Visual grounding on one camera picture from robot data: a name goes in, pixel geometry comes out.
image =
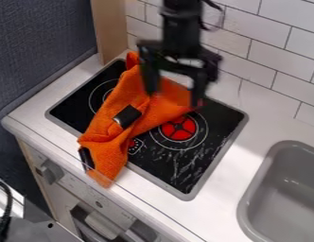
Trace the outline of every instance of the dark gray fabric wall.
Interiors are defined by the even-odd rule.
[[[0,113],[95,50],[89,0],[0,0]],[[14,137],[1,125],[0,177],[44,205]]]

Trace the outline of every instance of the tile backsplash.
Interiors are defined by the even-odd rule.
[[[314,0],[216,2],[225,20],[218,31],[203,31],[201,41],[224,62],[219,85],[209,94],[314,126]],[[130,49],[137,38],[161,38],[161,4],[126,0]],[[218,12],[205,6],[203,21],[213,26],[217,19]]]

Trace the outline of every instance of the oven door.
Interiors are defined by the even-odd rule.
[[[71,211],[78,236],[85,242],[159,242],[158,234],[149,226],[136,220],[123,231],[117,224],[85,203],[79,203]]]

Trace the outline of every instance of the black stovetop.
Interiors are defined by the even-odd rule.
[[[117,60],[49,113],[80,133],[117,84],[125,62]],[[131,141],[129,162],[181,193],[191,193],[245,115],[210,99]]]

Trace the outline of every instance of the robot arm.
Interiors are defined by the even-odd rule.
[[[158,92],[160,70],[189,76],[194,85],[191,90],[191,106],[198,106],[204,98],[210,82],[218,79],[218,65],[222,58],[201,46],[202,1],[222,11],[210,0],[164,0],[163,39],[161,41],[141,40],[138,49],[141,71],[149,95]],[[202,67],[194,67],[177,60],[199,60]]]

